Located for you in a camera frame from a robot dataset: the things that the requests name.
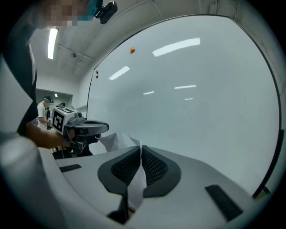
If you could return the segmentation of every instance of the whiteboard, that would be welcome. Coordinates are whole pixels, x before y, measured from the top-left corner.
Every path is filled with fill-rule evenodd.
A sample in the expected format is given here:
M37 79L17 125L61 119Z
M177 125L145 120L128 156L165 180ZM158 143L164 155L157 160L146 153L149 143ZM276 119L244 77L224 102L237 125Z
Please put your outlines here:
M103 136L117 131L199 159L255 192L276 148L279 106L267 63L235 22L215 16L161 22L96 69L88 119L109 124Z

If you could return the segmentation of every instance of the orange magnet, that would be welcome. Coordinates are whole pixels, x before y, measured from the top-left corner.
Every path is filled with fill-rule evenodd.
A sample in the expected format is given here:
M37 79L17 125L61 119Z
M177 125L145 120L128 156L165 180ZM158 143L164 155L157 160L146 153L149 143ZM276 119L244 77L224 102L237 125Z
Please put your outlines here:
M135 48L133 47L130 49L130 53L134 53L134 52L135 52Z

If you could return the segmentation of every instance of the ceiling light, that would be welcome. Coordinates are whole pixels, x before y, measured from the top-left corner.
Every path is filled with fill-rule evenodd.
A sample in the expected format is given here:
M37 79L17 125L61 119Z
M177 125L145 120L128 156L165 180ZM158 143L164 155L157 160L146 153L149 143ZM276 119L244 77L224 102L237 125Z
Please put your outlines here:
M109 79L110 80L115 80L116 78L120 77L122 74L126 73L127 71L129 71L130 68L128 68L127 66L121 68L117 73L113 74Z
M48 58L53 59L54 57L54 48L55 48L55 39L57 37L58 30L51 29L50 30L50 37L49 37L49 44L48 44Z
M201 40L200 38L193 38L193 39L188 39L188 40L185 40L185 41L180 41L180 42L177 42L177 43L173 43L173 44L170 44L170 45L166 45L160 49L157 49L155 51L153 51L153 55L154 56L161 56L161 55L164 55L166 53L169 53L169 52L173 52L175 50L178 50L178 49L181 49L181 48L186 48L186 47L189 47L189 46L194 46L194 45L199 45L201 43Z
M175 87L175 89L195 88L195 87L196 85L188 85L188 86Z
M150 91L150 92L143 93L143 95L149 95L149 94L153 94L153 93L154 93L153 91Z

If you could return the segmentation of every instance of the white t-shirt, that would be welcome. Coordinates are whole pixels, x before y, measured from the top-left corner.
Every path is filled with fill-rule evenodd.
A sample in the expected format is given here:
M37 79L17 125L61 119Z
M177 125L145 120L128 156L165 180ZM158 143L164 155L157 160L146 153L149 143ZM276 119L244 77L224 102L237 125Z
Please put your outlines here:
M43 119L46 120L46 111L45 111L45 106L44 104L41 102L38 104L37 106L38 108L38 118L42 117ZM41 121L38 120L38 127L41 129L45 129L47 130L47 124L46 123L42 123Z

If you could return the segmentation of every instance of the person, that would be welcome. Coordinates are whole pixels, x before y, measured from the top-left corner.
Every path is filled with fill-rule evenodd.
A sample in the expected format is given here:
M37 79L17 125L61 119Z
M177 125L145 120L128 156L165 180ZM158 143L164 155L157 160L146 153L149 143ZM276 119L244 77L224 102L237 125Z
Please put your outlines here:
M58 104L56 107L60 107L60 106L66 106L66 104L64 102L61 102L60 104Z
M47 109L47 111L46 111L46 119L48 119L50 117L50 108L47 107L46 109Z
M50 122L46 118L46 108L50 106L51 103L51 97L45 96L42 101L38 104L38 124L37 126L41 129L47 130L47 126L50 124Z
M93 18L99 6L97 0L42 0L28 9L14 26L6 39L3 57L17 82L33 100L24 115L17 132L30 138L38 147L54 148L59 145L70 146L55 130L41 129L32 121L38 114L36 103L37 68L29 40L38 29L51 29L67 25L67 21ZM74 130L69 130L71 138Z

